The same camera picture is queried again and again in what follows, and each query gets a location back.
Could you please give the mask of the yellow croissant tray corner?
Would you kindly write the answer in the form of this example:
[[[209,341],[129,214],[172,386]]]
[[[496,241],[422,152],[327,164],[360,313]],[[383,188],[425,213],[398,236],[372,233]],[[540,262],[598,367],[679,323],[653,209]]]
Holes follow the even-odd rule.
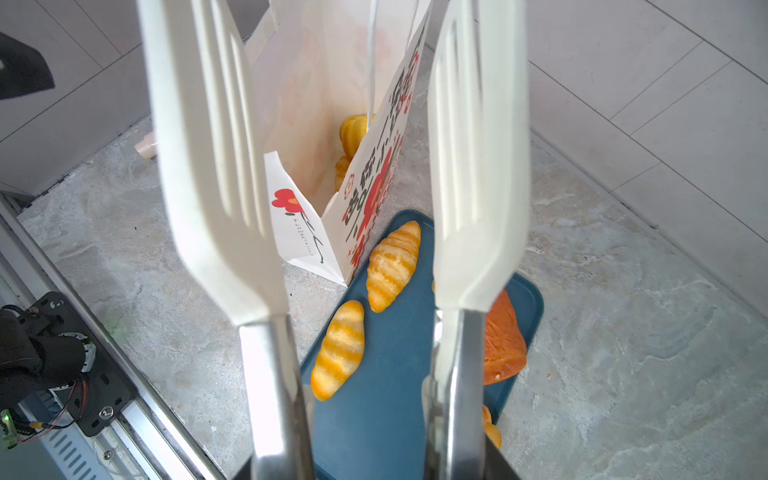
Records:
[[[348,160],[352,160],[368,132],[368,117],[357,115],[345,119],[339,130],[342,149]]]

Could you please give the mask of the long yellow striped croissant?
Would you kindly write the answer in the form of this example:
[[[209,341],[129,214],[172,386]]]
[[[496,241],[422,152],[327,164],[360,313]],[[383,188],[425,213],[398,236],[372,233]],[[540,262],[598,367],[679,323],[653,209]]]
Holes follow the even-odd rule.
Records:
[[[336,310],[322,339],[310,376],[314,397],[331,399],[359,368],[364,351],[364,308],[350,300]]]

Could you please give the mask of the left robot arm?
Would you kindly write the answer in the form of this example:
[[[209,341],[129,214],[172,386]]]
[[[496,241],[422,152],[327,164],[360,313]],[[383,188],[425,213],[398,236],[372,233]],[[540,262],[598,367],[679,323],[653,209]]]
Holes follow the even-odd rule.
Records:
[[[1,98],[13,99],[53,89],[53,74],[35,48],[1,35]],[[13,305],[1,308],[1,407],[11,408],[37,391],[64,388],[89,372],[96,345],[78,332],[31,335],[28,313]]]

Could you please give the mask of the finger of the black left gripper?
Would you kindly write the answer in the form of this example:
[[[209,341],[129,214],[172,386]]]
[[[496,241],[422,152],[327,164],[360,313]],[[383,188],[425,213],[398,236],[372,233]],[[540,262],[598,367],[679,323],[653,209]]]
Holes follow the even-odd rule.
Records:
[[[2,33],[0,99],[13,99],[55,88],[52,72],[33,47]]]

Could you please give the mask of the floral paper bag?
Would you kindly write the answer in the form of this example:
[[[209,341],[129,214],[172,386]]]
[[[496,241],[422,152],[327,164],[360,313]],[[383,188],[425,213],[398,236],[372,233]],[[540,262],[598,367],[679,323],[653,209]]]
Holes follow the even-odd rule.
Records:
[[[427,1],[274,1],[246,53],[280,256],[341,285],[361,264],[398,164],[429,26]],[[368,132],[341,189],[348,117]]]

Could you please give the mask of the orange triangular bread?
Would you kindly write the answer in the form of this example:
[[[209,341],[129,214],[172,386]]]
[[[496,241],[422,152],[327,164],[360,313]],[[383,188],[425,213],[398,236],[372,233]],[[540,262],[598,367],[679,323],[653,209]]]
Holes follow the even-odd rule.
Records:
[[[527,365],[527,345],[506,290],[502,290],[485,322],[484,385],[510,379]]]

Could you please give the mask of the steel tongs cream tips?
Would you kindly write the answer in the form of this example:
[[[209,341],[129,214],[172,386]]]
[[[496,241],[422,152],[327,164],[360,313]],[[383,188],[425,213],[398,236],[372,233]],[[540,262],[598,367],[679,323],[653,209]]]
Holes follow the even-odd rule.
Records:
[[[268,207],[255,77],[224,1],[142,1],[159,169],[178,253],[238,330],[256,479],[310,473],[304,390]],[[437,331],[427,379],[425,469],[478,479],[488,458],[481,400],[482,315],[519,267],[530,219],[525,5],[453,1],[429,84]]]

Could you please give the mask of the round flaky bun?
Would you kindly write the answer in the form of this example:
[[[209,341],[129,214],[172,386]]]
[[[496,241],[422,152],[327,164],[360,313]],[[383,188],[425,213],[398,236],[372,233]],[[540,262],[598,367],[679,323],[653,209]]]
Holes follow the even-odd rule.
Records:
[[[502,435],[498,427],[492,422],[492,416],[487,406],[482,407],[484,431],[491,443],[500,449],[502,446]]]

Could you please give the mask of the ring donut bread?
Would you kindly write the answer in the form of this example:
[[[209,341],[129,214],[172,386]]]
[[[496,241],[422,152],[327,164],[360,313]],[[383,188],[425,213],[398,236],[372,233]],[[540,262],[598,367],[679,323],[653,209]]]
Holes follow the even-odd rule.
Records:
[[[349,165],[350,160],[347,156],[342,156],[335,164],[334,188],[336,192],[338,192],[343,185]]]

